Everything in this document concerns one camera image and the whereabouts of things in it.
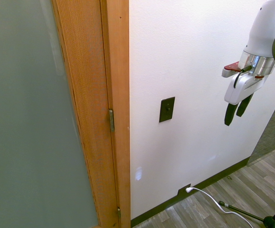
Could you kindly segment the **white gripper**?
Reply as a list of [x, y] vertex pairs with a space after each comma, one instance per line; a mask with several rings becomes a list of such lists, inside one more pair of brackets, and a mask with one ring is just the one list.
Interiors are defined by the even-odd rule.
[[268, 76], [260, 76], [259, 78], [250, 74], [244, 74], [237, 79], [236, 86], [234, 86], [236, 76], [232, 78], [224, 97], [224, 100], [229, 103], [224, 118], [225, 125], [230, 126], [232, 123], [239, 102], [241, 103], [236, 115], [241, 117], [244, 114], [252, 99], [253, 93], [264, 85], [267, 78]]

